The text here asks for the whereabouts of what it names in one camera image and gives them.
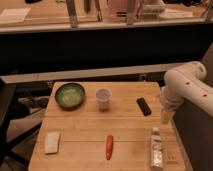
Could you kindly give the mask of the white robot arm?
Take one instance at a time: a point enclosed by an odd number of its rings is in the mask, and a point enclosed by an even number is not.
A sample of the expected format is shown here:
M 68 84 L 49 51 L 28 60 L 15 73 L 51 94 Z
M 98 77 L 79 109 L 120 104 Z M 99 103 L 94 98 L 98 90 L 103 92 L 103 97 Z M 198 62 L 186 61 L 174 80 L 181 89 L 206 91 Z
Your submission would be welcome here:
M 213 87 L 203 82 L 206 76 L 207 69 L 199 61 L 176 66 L 164 74 L 165 86 L 159 94 L 163 124 L 171 120 L 185 99 L 213 116 Z

